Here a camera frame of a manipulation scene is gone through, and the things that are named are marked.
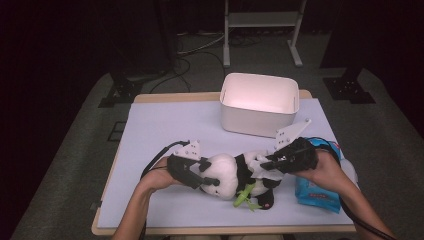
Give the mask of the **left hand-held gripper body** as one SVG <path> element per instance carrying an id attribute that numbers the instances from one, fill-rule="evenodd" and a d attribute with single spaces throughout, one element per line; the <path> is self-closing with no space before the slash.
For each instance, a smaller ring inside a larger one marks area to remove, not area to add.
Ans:
<path id="1" fill-rule="evenodd" d="M 200 143 L 190 141 L 168 157 L 167 170 L 175 180 L 182 184 L 200 184 L 201 177 L 191 171 L 191 167 L 199 164 L 200 160 Z"/>

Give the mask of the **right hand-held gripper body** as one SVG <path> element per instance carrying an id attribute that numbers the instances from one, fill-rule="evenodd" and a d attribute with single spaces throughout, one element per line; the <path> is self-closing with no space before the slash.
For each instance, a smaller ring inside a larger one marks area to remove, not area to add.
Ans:
<path id="1" fill-rule="evenodd" d="M 277 131 L 274 153 L 281 155 L 279 161 L 282 161 L 282 166 L 279 171 L 293 173 L 316 167 L 314 146 L 301 136 L 311 123 L 311 119 L 305 119 Z"/>

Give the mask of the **white wet wipe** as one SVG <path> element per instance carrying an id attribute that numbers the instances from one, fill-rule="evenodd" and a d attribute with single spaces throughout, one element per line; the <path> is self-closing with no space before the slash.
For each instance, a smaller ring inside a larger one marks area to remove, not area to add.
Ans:
<path id="1" fill-rule="evenodd" d="M 255 179 L 269 179 L 273 181 L 280 181 L 283 179 L 284 174 L 276 169 L 265 170 L 261 167 L 262 163 L 268 163 L 269 159 L 264 156 L 258 155 L 257 159 L 251 160 L 248 163 L 248 169 L 252 172 L 252 177 Z"/>

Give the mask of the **panda plush toy with bamboo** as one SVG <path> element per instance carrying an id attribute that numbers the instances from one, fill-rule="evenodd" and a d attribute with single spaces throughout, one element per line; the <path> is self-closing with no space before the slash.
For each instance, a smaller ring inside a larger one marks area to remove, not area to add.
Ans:
<path id="1" fill-rule="evenodd" d="M 222 200 L 232 200 L 235 208 L 245 203 L 251 211 L 256 209 L 268 210 L 274 205 L 273 189 L 281 181 L 269 179 L 255 179 L 248 169 L 248 163 L 257 159 L 258 155 L 268 155 L 267 150 L 250 151 L 238 156 L 218 154 L 207 161 L 211 166 L 200 172 L 202 178 L 216 178 L 220 180 L 219 186 L 201 185 L 200 189 Z"/>

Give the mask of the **blue wet wipes packet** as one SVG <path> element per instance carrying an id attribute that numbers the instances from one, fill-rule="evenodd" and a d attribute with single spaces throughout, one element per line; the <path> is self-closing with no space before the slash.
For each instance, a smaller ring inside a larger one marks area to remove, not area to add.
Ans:
<path id="1" fill-rule="evenodd" d="M 319 137 L 309 137 L 308 141 L 315 149 L 329 152 L 335 161 L 340 163 L 341 152 L 336 142 L 327 141 Z M 299 204 L 323 208 L 334 213 L 339 213 L 341 209 L 337 193 L 323 189 L 302 177 L 296 178 L 295 196 Z"/>

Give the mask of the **white plastic storage box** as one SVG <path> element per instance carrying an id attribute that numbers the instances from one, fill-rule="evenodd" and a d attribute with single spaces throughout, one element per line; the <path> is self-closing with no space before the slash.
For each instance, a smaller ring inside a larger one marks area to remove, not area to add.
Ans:
<path id="1" fill-rule="evenodd" d="M 230 73 L 220 93 L 221 125 L 230 132 L 274 138 L 294 122 L 299 98 L 293 79 Z"/>

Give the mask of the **person's left hand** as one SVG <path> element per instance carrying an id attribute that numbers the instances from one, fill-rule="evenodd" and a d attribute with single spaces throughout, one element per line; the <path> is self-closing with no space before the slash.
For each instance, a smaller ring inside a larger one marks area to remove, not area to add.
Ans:
<path id="1" fill-rule="evenodd" d="M 153 193 L 157 190 L 168 188 L 172 185 L 180 185 L 180 182 L 174 179 L 167 169 L 168 158 L 160 159 L 144 177 L 141 178 L 139 186 L 142 190 Z"/>

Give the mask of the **person's right hand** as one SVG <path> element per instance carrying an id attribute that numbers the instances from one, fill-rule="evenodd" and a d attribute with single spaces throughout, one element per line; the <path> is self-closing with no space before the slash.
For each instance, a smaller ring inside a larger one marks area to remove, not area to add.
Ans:
<path id="1" fill-rule="evenodd" d="M 350 179 L 329 152 L 317 150 L 316 154 L 318 163 L 315 169 L 295 172 L 294 175 L 310 180 L 321 188 L 341 194 Z"/>

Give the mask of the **black stand base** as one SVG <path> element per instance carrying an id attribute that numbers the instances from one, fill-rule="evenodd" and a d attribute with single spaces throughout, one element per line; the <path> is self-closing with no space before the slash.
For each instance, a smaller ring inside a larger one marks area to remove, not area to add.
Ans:
<path id="1" fill-rule="evenodd" d="M 140 94 L 143 84 L 127 78 L 122 72 L 111 72 L 112 86 L 98 107 L 111 108 L 115 104 L 132 103 Z"/>
<path id="2" fill-rule="evenodd" d="M 375 100 L 358 82 L 361 67 L 348 67 L 339 77 L 323 79 L 334 100 L 348 100 L 351 104 L 374 104 Z"/>

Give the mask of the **white metal stand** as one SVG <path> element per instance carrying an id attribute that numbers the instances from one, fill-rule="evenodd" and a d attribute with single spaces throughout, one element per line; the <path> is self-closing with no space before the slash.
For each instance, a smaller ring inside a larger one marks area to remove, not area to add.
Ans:
<path id="1" fill-rule="evenodd" d="M 224 3 L 224 35 L 223 35 L 223 66 L 229 67 L 230 46 L 229 34 L 234 28 L 267 28 L 267 27 L 293 27 L 292 37 L 287 41 L 293 62 L 296 67 L 302 67 L 303 62 L 298 53 L 296 44 L 302 25 L 307 0 L 300 0 L 297 11 L 290 12 L 241 12 L 229 11 L 229 0 Z"/>

